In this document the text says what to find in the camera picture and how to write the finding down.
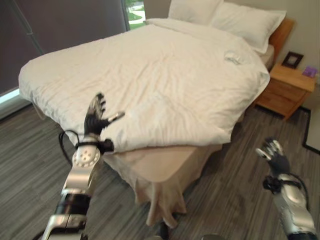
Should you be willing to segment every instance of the white duvet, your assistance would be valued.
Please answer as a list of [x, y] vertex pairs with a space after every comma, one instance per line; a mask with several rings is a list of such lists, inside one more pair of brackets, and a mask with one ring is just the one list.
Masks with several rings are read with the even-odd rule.
[[147, 146], [223, 144], [269, 74], [239, 37], [173, 19], [52, 52], [28, 62], [20, 94], [61, 127], [83, 133], [88, 105], [106, 96], [102, 131], [116, 152]]

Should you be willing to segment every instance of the nightstand drawer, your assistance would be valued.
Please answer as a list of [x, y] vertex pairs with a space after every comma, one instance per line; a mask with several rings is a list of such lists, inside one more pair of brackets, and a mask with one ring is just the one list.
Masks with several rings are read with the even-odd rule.
[[265, 91], [283, 98], [287, 98], [293, 102], [298, 102], [306, 93], [305, 90], [277, 81], [275, 79], [271, 79]]
[[260, 95], [257, 104], [282, 115], [286, 115], [296, 105], [295, 102], [286, 97], [267, 90]]

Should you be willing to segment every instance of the white pillow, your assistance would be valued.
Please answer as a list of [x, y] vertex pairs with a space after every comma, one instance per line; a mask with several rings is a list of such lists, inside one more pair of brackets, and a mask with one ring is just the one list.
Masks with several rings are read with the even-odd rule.
[[209, 25], [215, 10], [222, 3], [223, 0], [171, 0], [169, 18]]
[[211, 25], [244, 38], [254, 50], [265, 54], [271, 34], [284, 20], [286, 13], [224, 2], [215, 11]]

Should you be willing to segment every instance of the robotic hand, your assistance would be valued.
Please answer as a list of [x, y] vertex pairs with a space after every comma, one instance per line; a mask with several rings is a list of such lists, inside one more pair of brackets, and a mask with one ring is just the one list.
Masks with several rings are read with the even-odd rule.
[[266, 138], [256, 152], [266, 159], [270, 166], [270, 175], [265, 177], [263, 187], [273, 193], [273, 200], [280, 213], [281, 225], [287, 238], [317, 240], [315, 224], [309, 213], [306, 186], [297, 175], [290, 173], [289, 161], [279, 142], [271, 137]]
[[105, 152], [114, 151], [112, 141], [100, 141], [100, 134], [105, 127], [125, 115], [124, 112], [118, 112], [114, 116], [102, 119], [105, 103], [101, 93], [90, 103], [84, 121], [83, 141], [76, 145], [72, 169], [42, 240], [88, 240], [88, 236], [81, 231], [86, 226], [90, 200], [95, 190], [98, 171], [103, 164], [100, 156]]

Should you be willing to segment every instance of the wooden nightstand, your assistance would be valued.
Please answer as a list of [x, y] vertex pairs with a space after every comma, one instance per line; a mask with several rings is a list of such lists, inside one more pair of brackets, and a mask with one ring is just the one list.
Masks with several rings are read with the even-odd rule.
[[254, 104], [283, 115], [286, 121], [314, 91], [316, 80], [280, 64], [273, 67], [270, 76], [270, 83]]

